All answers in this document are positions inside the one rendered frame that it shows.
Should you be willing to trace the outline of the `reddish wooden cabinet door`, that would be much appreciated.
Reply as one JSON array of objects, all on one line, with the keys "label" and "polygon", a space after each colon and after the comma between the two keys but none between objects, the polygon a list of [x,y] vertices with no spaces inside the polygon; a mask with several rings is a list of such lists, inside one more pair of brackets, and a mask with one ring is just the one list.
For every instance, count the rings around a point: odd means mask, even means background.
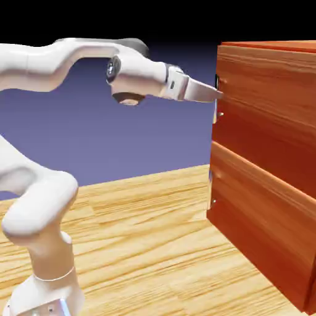
[{"label": "reddish wooden cabinet door", "polygon": [[316,199],[216,142],[207,218],[300,311],[316,313]]},{"label": "reddish wooden cabinet door", "polygon": [[223,43],[213,139],[316,198],[316,41]]}]

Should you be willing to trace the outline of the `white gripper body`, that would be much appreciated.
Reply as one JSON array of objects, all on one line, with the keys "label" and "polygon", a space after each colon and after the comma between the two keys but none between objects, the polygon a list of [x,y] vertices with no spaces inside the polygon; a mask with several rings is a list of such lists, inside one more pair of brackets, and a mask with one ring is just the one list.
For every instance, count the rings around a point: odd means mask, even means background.
[{"label": "white gripper body", "polygon": [[213,102],[221,99],[223,93],[213,86],[189,78],[183,99],[193,102]]}]

